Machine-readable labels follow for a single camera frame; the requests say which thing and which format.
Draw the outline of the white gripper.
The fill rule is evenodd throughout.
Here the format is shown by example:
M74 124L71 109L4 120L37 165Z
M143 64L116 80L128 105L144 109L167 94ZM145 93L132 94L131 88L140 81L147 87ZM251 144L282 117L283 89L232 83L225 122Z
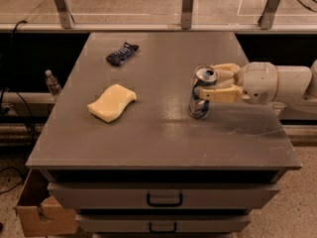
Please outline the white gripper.
M270 62L251 62L243 67L235 63L213 66L218 73L217 86L197 86L194 93L203 100L234 103L243 100L249 104L268 104L277 92L277 68Z

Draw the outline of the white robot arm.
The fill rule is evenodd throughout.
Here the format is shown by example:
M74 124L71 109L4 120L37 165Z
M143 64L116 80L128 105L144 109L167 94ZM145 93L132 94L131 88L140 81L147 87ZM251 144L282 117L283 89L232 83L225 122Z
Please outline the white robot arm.
M292 110L315 113L316 99L316 63L311 67L263 61L244 66L221 63L201 65L195 70L188 108L195 118L207 115L210 102L282 103Z

